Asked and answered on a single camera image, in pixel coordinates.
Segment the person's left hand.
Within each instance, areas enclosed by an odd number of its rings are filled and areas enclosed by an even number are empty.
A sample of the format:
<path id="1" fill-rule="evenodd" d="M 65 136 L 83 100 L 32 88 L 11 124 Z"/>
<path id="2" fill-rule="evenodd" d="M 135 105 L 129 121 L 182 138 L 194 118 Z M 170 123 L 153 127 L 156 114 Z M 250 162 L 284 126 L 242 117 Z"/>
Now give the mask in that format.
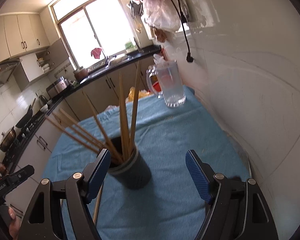
<path id="1" fill-rule="evenodd" d="M 11 219 L 8 227 L 10 236 L 13 238 L 13 240 L 17 240 L 20 230 L 20 219 L 11 207 L 8 208 L 8 214 Z"/>

